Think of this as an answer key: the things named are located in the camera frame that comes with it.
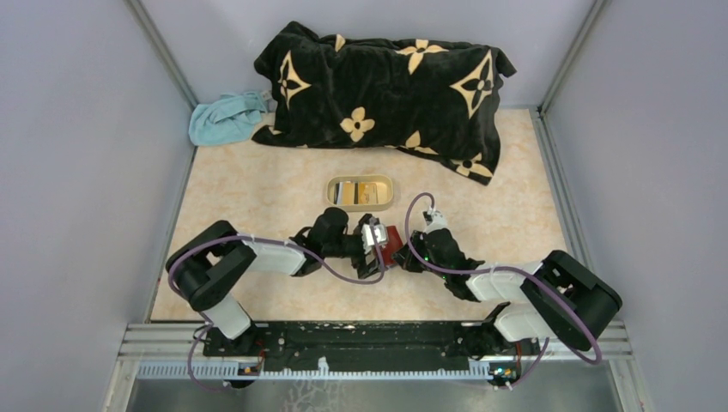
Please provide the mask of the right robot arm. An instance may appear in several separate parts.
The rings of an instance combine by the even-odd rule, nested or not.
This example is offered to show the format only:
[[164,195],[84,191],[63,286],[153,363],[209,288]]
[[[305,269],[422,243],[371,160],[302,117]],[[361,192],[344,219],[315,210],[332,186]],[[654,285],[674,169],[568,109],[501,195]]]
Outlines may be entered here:
[[547,337],[588,351],[622,308],[612,287],[562,250],[521,266],[488,265],[466,257],[449,230],[437,229],[413,232],[393,259],[409,272],[441,277],[461,300],[503,303],[483,331],[485,346],[495,354],[526,338]]

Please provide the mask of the red leather card holder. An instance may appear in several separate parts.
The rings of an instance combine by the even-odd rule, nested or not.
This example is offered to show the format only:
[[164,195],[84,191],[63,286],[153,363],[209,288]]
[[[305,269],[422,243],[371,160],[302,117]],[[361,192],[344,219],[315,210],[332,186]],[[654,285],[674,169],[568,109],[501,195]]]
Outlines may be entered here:
[[396,226],[386,226],[386,242],[380,245],[382,258],[387,269],[397,266],[393,255],[403,247],[403,241]]

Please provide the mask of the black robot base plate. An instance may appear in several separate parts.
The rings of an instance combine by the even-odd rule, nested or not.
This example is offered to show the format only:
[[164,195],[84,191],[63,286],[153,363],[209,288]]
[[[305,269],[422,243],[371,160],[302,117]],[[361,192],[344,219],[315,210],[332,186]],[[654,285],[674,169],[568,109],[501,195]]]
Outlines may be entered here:
[[251,356],[266,372],[313,371],[325,359],[332,372],[464,371],[471,361],[535,355],[530,339],[507,342],[483,321],[256,323],[237,340],[212,329],[203,339],[208,357]]

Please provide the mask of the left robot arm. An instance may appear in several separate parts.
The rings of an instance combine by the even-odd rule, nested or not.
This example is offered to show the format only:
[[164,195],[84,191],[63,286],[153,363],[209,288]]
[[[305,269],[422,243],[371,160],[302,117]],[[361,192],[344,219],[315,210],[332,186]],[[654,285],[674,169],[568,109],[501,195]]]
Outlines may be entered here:
[[173,253],[165,263],[169,287],[199,313],[206,324],[223,335],[237,355],[251,353],[258,342],[250,315],[232,296],[232,289],[248,271],[307,276],[324,268],[335,270],[328,258],[347,258],[354,284],[379,282],[387,269],[385,248],[391,243],[379,219],[364,215],[349,227],[346,211],[329,207],[296,235],[275,240],[238,232],[220,220]]

